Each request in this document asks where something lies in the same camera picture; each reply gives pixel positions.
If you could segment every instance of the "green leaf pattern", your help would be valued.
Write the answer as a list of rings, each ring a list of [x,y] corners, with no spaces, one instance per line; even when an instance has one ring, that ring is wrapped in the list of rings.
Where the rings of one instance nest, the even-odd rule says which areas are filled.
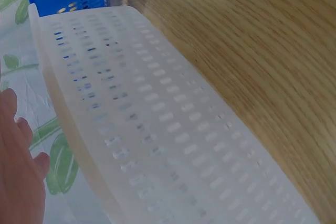
[[[64,133],[60,133],[50,151],[50,172],[47,187],[52,195],[65,194],[72,187],[78,172],[78,164]]]
[[[15,23],[23,24],[28,18],[28,0],[22,0],[15,13]]]
[[[19,60],[14,55],[4,55],[5,65],[8,69],[15,69],[19,66]]]

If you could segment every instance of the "ventilation hole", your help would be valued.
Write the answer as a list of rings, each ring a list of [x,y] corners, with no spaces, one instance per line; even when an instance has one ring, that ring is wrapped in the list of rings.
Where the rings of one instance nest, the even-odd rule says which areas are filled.
[[[94,65],[95,67],[101,66],[101,65],[105,65],[107,64],[107,62],[105,60],[101,60],[101,61],[95,61],[92,65]]]
[[[261,191],[260,194],[258,194],[258,195],[254,198],[254,200],[255,200],[256,203],[258,203],[258,202],[261,201],[263,198],[264,198],[264,192]]]
[[[240,169],[240,163],[236,163],[231,167],[231,172],[235,173]]]
[[[301,209],[297,210],[297,211],[295,212],[294,217],[295,217],[295,218],[299,218],[300,213],[301,213]]]
[[[112,144],[118,143],[118,142],[120,142],[120,137],[118,137],[118,136],[111,137],[111,138],[108,138],[108,139],[105,140],[105,144],[107,146],[111,146]]]
[[[174,123],[167,127],[168,132],[175,132],[181,127],[180,123]]]
[[[200,218],[206,216],[206,211],[203,208],[198,209],[197,213]]]
[[[143,182],[145,180],[145,175],[140,174],[138,176],[135,176],[129,180],[131,186],[136,186],[137,184]]]
[[[165,107],[165,104],[163,102],[159,102],[152,106],[153,111],[159,111]]]
[[[232,128],[232,123],[227,122],[226,124],[224,124],[224,129],[228,130],[230,128]]]
[[[172,59],[167,59],[167,63],[174,63],[176,62],[176,59],[172,58]]]
[[[196,84],[196,81],[194,81],[194,80],[187,81],[188,86],[192,86],[192,85],[195,85],[195,84]]]
[[[76,33],[76,35],[82,35],[82,34],[86,34],[86,33],[87,33],[87,31],[79,31],[79,32]]]
[[[200,119],[201,116],[202,116],[201,113],[195,112],[195,113],[192,113],[192,114],[189,115],[189,119],[190,119],[190,121],[195,122],[198,119]]]
[[[79,26],[79,27],[74,27],[73,30],[81,30],[83,28],[84,28],[83,26]]]
[[[99,114],[99,115],[94,116],[94,117],[93,117],[93,121],[94,121],[94,122],[100,122],[100,121],[102,121],[102,120],[104,120],[104,119],[106,119],[106,118],[107,118],[107,113],[104,112],[104,113],[102,113],[102,114]]]
[[[224,142],[219,142],[215,147],[214,151],[219,152],[225,148],[225,143]]]
[[[70,67],[70,66],[74,66],[74,65],[77,65],[79,63],[79,60],[75,60],[71,63],[68,63],[67,66]]]
[[[153,143],[153,138],[150,135],[148,135],[141,142],[142,144],[148,145]]]
[[[180,88],[174,85],[174,86],[167,87],[166,90],[168,93],[176,93],[180,90]]]
[[[172,82],[172,78],[170,77],[166,77],[160,80],[161,84],[168,84],[170,82]]]
[[[207,102],[210,99],[210,97],[202,97],[201,98],[201,102]]]
[[[153,68],[158,68],[160,65],[157,63],[157,62],[154,62],[154,63],[151,63],[151,64],[148,64],[148,67],[153,69]]]
[[[248,221],[247,224],[255,224],[256,222],[257,222],[257,219],[256,219],[255,217],[253,217],[252,219],[250,219],[250,220]]]
[[[189,136],[188,133],[182,133],[175,138],[175,142],[184,143],[184,142],[188,141],[189,139],[190,139],[190,136]]]
[[[184,149],[184,154],[188,155],[192,152],[195,152],[198,149],[196,144],[189,145]]]
[[[207,169],[201,172],[201,177],[206,178],[214,172],[215,168],[213,166],[208,167]]]
[[[60,10],[58,10],[57,13],[63,13],[63,12],[65,12],[65,11],[66,11],[66,9],[63,7],[63,8],[61,8]]]
[[[245,173],[245,174],[243,174],[240,178],[239,178],[239,183],[243,183],[243,182],[245,182],[246,180],[247,180],[247,178],[248,178],[248,174],[247,173]]]
[[[266,203],[263,205],[262,210],[263,210],[263,211],[267,211],[268,208],[270,207],[270,205],[271,205],[271,202],[270,202],[270,201],[266,202]]]
[[[133,170],[137,166],[137,163],[135,161],[129,161],[126,164],[123,164],[120,166],[120,169],[125,173],[130,170]]]
[[[273,210],[273,212],[269,216],[269,220],[274,220],[277,215],[278,215],[278,211],[277,210]]]
[[[98,57],[100,57],[100,55],[92,55],[92,56],[89,56],[89,59],[94,60],[94,59],[97,59]]]
[[[163,74],[165,74],[166,72],[163,70],[163,69],[159,69],[159,70],[156,70],[156,71],[154,71],[153,72],[153,74],[155,75],[155,76],[161,76],[161,75],[163,75]]]
[[[241,136],[241,133],[240,133],[239,131],[236,131],[235,133],[233,133],[233,134],[231,135],[232,139],[237,139],[237,138],[239,138],[240,136]]]
[[[98,132],[101,135],[108,135],[110,134],[112,131],[114,130],[114,126],[109,125],[109,126],[104,126],[104,127],[100,127],[98,128]]]
[[[163,115],[159,116],[159,121],[160,122],[165,122],[165,121],[168,121],[168,120],[172,119],[173,117],[174,117],[173,113],[166,113],[166,114],[163,114]]]
[[[221,183],[223,183],[223,178],[219,177],[210,183],[211,189],[216,189]]]
[[[150,40],[149,43],[150,43],[150,44],[153,44],[153,45],[157,45],[157,44],[160,43],[160,42],[159,42],[158,39],[156,39],[156,40]]]
[[[182,68],[181,65],[177,65],[177,66],[173,67],[173,70],[180,70],[181,68]]]
[[[137,49],[137,48],[142,48],[142,44],[138,43],[138,44],[134,44],[133,48]]]
[[[204,164],[205,161],[206,161],[206,157],[204,155],[201,155],[201,156],[193,159],[192,164],[197,167],[197,166],[200,166],[200,165]]]
[[[86,35],[86,36],[81,37],[80,39],[81,40],[86,40],[86,39],[89,39],[89,38],[90,38],[90,36]]]
[[[160,210],[160,206],[158,204],[156,205],[151,205],[149,207],[147,207],[149,212],[157,212]]]
[[[273,177],[270,181],[269,181],[269,185],[270,186],[273,186],[277,181],[277,178],[276,177]]]
[[[154,189],[153,187],[149,187],[149,188],[138,191],[139,198],[140,199],[148,198],[151,192],[153,191],[153,189]]]
[[[148,51],[147,50],[139,50],[139,51],[137,51],[137,54],[138,55],[148,54]]]
[[[115,95],[115,96],[113,97],[113,99],[114,99],[114,100],[118,100],[118,99],[121,99],[121,98],[125,98],[125,97],[127,97],[127,96],[128,96],[128,94],[127,94],[126,92],[123,92],[123,93],[121,93],[121,94]]]
[[[101,81],[110,81],[114,78],[114,76],[108,76],[108,77],[105,77],[105,78],[101,78]]]
[[[204,131],[209,127],[209,123],[208,122],[202,122],[197,126],[197,130],[199,131]]]
[[[247,154],[247,157],[252,158],[254,156],[254,154],[256,154],[256,152],[254,150],[250,150]]]
[[[142,60],[143,61],[150,61],[150,60],[153,60],[153,57],[152,56],[145,56],[145,57],[142,57]]]
[[[161,53],[161,56],[162,56],[162,57],[167,57],[167,56],[169,56],[169,55],[171,55],[170,52],[162,52],[162,53]]]
[[[154,35],[150,34],[150,35],[146,35],[145,36],[146,39],[153,39],[154,38]]]
[[[238,220],[238,221],[243,220],[244,217],[247,215],[247,213],[248,213],[248,210],[245,208],[244,210],[242,210],[242,211],[238,214],[238,216],[236,217],[236,220]]]
[[[232,190],[231,189],[226,189],[224,192],[222,192],[219,195],[219,199],[220,200],[225,200],[230,194],[231,194]]]
[[[203,88],[202,87],[194,89],[194,94],[199,94],[199,93],[202,93],[202,92],[203,92]]]
[[[277,190],[276,190],[276,194],[277,195],[279,195],[279,194],[281,194],[282,192],[283,192],[283,187],[282,186],[280,186]]]
[[[125,103],[125,104],[119,106],[119,110],[126,110],[130,107],[132,107],[132,103],[128,102],[128,103]]]
[[[75,74],[75,73],[79,73],[79,72],[82,72],[82,71],[83,71],[82,68],[77,68],[77,69],[75,69],[73,71],[70,71],[70,74]]]
[[[248,187],[247,187],[247,192],[250,194],[250,193],[252,193],[253,191],[254,191],[254,189],[256,189],[256,187],[257,187],[257,183],[256,182],[253,182],[251,185],[249,185]]]
[[[192,104],[192,103],[186,103],[186,104],[184,104],[184,105],[181,106],[181,110],[182,110],[183,112],[187,112],[187,111],[192,110],[192,109],[194,109],[194,108],[195,108],[195,106],[194,106],[194,104]]]
[[[231,205],[229,205],[228,209],[229,211],[233,211],[235,210],[238,206],[240,205],[240,200],[239,199],[235,199]]]
[[[152,89],[152,86],[149,85],[149,84],[145,84],[145,85],[143,85],[143,86],[141,86],[141,87],[138,88],[138,90],[140,92],[148,91],[148,90],[151,90],[151,89]]]
[[[182,102],[185,99],[187,99],[187,97],[184,94],[179,94],[179,95],[174,97],[175,102]]]
[[[223,118],[224,118],[225,116],[224,116],[224,113],[222,113],[222,114],[219,114],[219,115],[217,115],[216,116],[216,120],[222,120]]]
[[[151,151],[151,156],[157,157],[160,156],[163,153],[163,148],[162,147],[155,147]]]
[[[133,113],[126,118],[126,121],[133,121],[133,120],[137,120],[137,119],[138,119],[138,116]]]
[[[156,94],[156,93],[151,93],[151,94],[145,96],[145,100],[146,101],[153,101],[153,100],[155,100],[157,98],[159,98],[159,95]]]
[[[197,199],[194,195],[188,197],[187,201],[189,202],[190,205],[192,205],[193,207],[196,206],[197,204]]]
[[[223,162],[229,162],[233,158],[233,154],[231,152],[226,153],[223,157],[222,160]]]
[[[216,137],[218,137],[218,133],[212,131],[205,136],[205,141],[210,142],[210,141],[216,139]]]

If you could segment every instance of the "floral tablecloth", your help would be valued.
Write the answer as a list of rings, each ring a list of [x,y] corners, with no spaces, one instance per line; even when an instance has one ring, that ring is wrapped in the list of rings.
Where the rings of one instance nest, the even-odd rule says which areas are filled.
[[[16,116],[26,118],[34,131],[31,153],[51,157],[44,223],[110,223],[58,124],[38,69],[27,7],[28,0],[0,0],[0,85],[17,93]]]

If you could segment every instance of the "wooden table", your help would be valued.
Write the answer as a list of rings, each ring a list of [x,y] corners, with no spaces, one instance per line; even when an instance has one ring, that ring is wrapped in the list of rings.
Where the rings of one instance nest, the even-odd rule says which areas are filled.
[[[336,0],[123,0],[194,64],[336,223]]]

